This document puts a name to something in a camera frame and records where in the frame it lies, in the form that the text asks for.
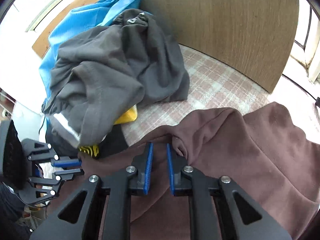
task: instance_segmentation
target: white wall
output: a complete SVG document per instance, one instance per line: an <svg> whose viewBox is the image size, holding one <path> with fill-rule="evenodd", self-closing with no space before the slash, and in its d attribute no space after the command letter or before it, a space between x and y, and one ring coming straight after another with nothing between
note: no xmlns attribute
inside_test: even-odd
<svg viewBox="0 0 320 240"><path fill-rule="evenodd" d="M30 111L17 102L14 106L12 120L20 141L25 138L39 140L39 129L43 120L41 115Z"/></svg>
<svg viewBox="0 0 320 240"><path fill-rule="evenodd" d="M0 87L36 113L46 97L41 58L31 48L39 33L25 30L50 1L16 0L0 24Z"/></svg>
<svg viewBox="0 0 320 240"><path fill-rule="evenodd" d="M320 40L320 22L315 12L312 11L310 32L309 32L309 36L308 36L308 40L305 48L307 68L310 67L310 64L312 62L312 59L316 53L316 49L319 44L319 40Z"/></svg>

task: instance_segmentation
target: wooden panel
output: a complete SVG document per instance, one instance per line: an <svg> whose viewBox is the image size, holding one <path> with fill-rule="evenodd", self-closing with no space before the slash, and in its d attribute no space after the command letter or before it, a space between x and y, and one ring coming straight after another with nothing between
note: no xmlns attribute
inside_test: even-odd
<svg viewBox="0 0 320 240"><path fill-rule="evenodd" d="M299 0L142 0L177 41L239 70L272 92L288 60Z"/></svg>
<svg viewBox="0 0 320 240"><path fill-rule="evenodd" d="M32 49L39 55L39 57L43 58L49 49L50 45L48 42L49 34L52 30L58 25L59 22L68 14L68 12L74 8L92 4L97 2L98 0L74 0L70 5L64 8L57 17L55 17L52 22L45 28L45 30L40 34L36 42L33 44Z"/></svg>

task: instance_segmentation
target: silver screw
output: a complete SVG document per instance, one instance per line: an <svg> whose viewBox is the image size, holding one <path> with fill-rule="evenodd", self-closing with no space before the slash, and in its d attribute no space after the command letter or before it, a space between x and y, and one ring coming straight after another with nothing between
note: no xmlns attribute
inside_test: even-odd
<svg viewBox="0 0 320 240"><path fill-rule="evenodd" d="M90 182L96 182L99 179L99 177L97 175L91 175L89 177L89 181Z"/></svg>
<svg viewBox="0 0 320 240"><path fill-rule="evenodd" d="M183 167L183 170L187 173L193 172L193 167L187 165Z"/></svg>
<svg viewBox="0 0 320 240"><path fill-rule="evenodd" d="M222 176L222 177L221 177L221 181L222 181L223 183L228 184L228 183L230 183L231 179L230 179L229 176Z"/></svg>
<svg viewBox="0 0 320 240"><path fill-rule="evenodd" d="M135 166L128 166L125 168L125 170L129 173L133 173L136 171L136 167Z"/></svg>

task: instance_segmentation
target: brown fleece blanket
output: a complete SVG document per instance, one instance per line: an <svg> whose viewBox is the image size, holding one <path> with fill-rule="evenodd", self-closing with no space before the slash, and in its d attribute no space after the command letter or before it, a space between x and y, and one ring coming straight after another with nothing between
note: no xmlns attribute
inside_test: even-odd
<svg viewBox="0 0 320 240"><path fill-rule="evenodd" d="M85 175L63 185L48 213L92 174L131 164L147 141L154 145L150 191L132 197L131 239L190 239L188 198L169 191L166 143L205 175L232 177L298 239L318 210L320 145L306 140L288 110L271 103L242 116L232 108L196 110L176 126L161 126L127 150L101 160L82 155Z"/></svg>

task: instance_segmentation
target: blue bag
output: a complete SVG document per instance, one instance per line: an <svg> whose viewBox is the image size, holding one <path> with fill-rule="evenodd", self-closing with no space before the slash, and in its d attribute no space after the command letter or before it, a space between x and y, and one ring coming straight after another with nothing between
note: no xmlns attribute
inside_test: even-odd
<svg viewBox="0 0 320 240"><path fill-rule="evenodd" d="M47 98L50 97L50 70L54 67L59 46L81 32L97 25L109 26L112 20L123 10L139 8L140 0L99 0L95 4L72 9L67 16L54 28L48 37L50 48L39 67Z"/></svg>

